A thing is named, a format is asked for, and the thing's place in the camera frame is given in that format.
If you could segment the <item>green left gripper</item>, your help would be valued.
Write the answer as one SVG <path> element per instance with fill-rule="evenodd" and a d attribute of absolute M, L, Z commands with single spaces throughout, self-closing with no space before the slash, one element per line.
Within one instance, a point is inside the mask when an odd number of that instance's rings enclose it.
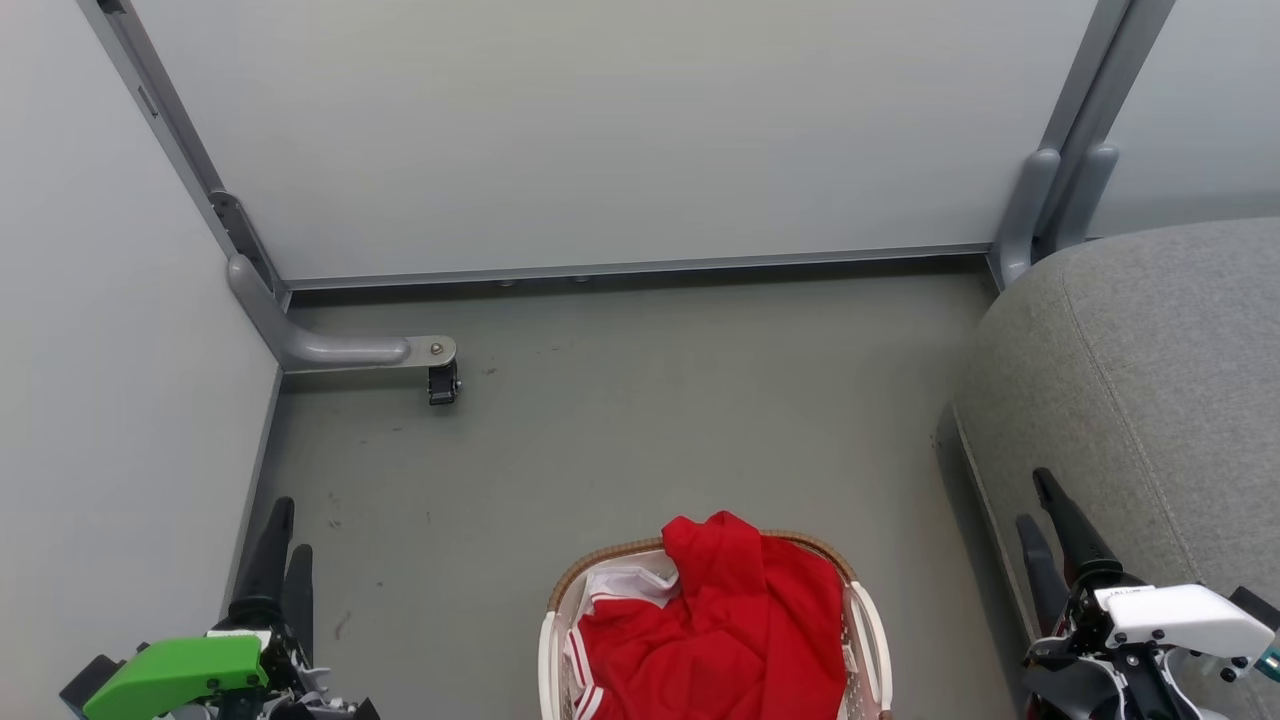
<path fill-rule="evenodd" d="M 233 591 L 232 621 L 269 625 L 284 614 L 301 648 L 280 632 L 210 630 L 146 644 L 123 661 L 97 656 L 83 670 L 83 716 L 323 717 L 323 692 L 301 653 L 315 652 L 314 548 L 298 544 L 287 568 L 293 525 L 293 498 L 278 498 Z"/>

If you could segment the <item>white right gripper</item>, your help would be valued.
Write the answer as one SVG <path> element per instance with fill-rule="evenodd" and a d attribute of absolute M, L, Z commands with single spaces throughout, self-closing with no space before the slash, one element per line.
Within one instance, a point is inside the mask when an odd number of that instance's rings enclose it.
<path fill-rule="evenodd" d="M 1016 518 L 1039 638 L 1027 652 L 1028 691 L 1128 691 L 1132 679 L 1175 691 L 1170 655 L 1184 651 L 1236 679 L 1277 680 L 1275 632 L 1199 584 L 1142 585 L 1124 569 L 1053 473 L 1032 480 L 1062 553 L 1061 573 L 1036 519 Z M 1070 591 L 1076 592 L 1073 597 Z"/>

